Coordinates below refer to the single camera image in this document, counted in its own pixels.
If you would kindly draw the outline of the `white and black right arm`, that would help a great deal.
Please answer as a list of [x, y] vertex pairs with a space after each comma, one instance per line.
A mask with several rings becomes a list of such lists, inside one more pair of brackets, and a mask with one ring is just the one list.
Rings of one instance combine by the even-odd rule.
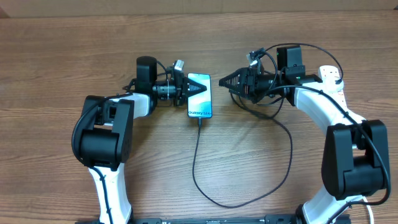
[[267, 49], [248, 54], [249, 66], [219, 81], [232, 96], [258, 103], [280, 96], [306, 113], [325, 134], [322, 160], [323, 185], [309, 201], [298, 206], [289, 223], [347, 223], [344, 215], [353, 205], [368, 205], [366, 197], [379, 190], [391, 195], [387, 129], [348, 109], [343, 94], [343, 69], [320, 67], [307, 74], [300, 43], [276, 44], [271, 58], [275, 72], [264, 70]]

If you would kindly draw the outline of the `blue Galaxy smartphone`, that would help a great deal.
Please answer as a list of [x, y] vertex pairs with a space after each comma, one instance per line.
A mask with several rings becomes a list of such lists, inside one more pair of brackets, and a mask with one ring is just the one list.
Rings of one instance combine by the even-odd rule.
[[189, 73], [188, 78], [207, 87], [207, 91], [188, 98], [188, 117], [210, 119], [213, 116], [210, 75], [202, 73]]

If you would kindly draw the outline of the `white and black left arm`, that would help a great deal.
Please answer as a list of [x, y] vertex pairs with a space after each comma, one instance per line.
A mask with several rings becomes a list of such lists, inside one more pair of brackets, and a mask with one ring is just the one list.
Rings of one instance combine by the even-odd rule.
[[100, 204], [97, 223], [135, 222], [124, 176], [134, 120], [151, 115], [159, 101], [170, 100], [173, 105], [182, 106], [211, 90], [208, 75], [184, 75], [182, 60], [165, 68], [166, 78], [160, 81], [160, 65], [154, 57], [138, 57], [136, 77], [124, 86], [122, 95], [89, 95], [85, 99], [71, 145], [75, 157], [94, 179]]

